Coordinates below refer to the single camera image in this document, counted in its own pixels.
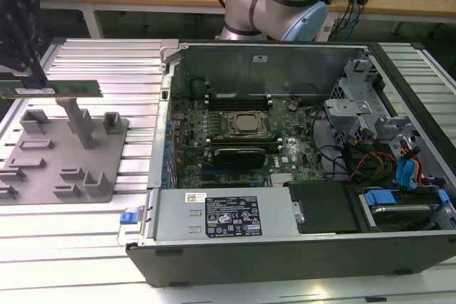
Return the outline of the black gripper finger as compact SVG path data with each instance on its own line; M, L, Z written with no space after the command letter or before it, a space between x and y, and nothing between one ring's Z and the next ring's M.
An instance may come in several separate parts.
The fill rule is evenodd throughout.
M30 75L25 77L24 85L27 88L44 88L47 84L47 77L40 63L40 54L36 45L27 45L26 60Z

